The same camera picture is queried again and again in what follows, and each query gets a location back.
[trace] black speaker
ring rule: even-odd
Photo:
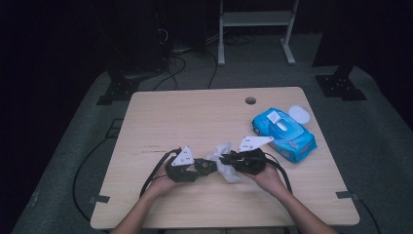
[[[112,50],[110,66],[147,71],[165,68],[156,1],[91,1],[97,22]]]

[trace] shelf leg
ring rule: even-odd
[[[225,65],[225,54],[224,54],[224,3],[223,0],[220,2],[219,10],[219,43],[218,43],[218,65]]]

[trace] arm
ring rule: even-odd
[[[302,233],[337,233],[286,189],[277,169],[273,166],[267,164],[265,170],[258,175],[245,175],[252,178],[259,187],[282,203]]]
[[[151,209],[155,200],[172,190],[175,186],[182,184],[172,181],[169,177],[164,176],[167,172],[165,170],[165,164],[157,171],[156,176],[163,176],[154,179],[149,185],[148,189],[139,198],[136,204],[132,207],[130,212],[124,217],[124,219],[112,230],[111,233],[139,233],[146,216]]]

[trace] wooden table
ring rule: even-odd
[[[247,104],[246,98],[255,98]],[[285,112],[299,104],[309,110],[305,127],[315,135],[318,148],[299,164],[284,160],[294,195],[330,225],[359,221],[353,201],[338,199],[347,191],[310,104],[300,88],[257,88],[136,93],[131,98],[116,143],[91,225],[115,227],[137,201],[145,179],[166,152],[189,145],[195,158],[212,154],[217,144],[231,142],[238,151],[243,137],[255,136],[253,117],[270,107]],[[283,206],[252,180],[228,184],[219,173],[200,177],[158,199],[144,223],[146,228],[269,227],[294,225]]]

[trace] dark background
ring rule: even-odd
[[[290,6],[226,2],[227,10]],[[293,33],[324,32],[314,66],[353,60],[412,127],[412,3],[370,2],[302,0]],[[202,48],[218,31],[218,11],[217,0],[0,2],[1,233],[13,229],[94,79],[108,67],[165,69],[158,28],[171,43]]]

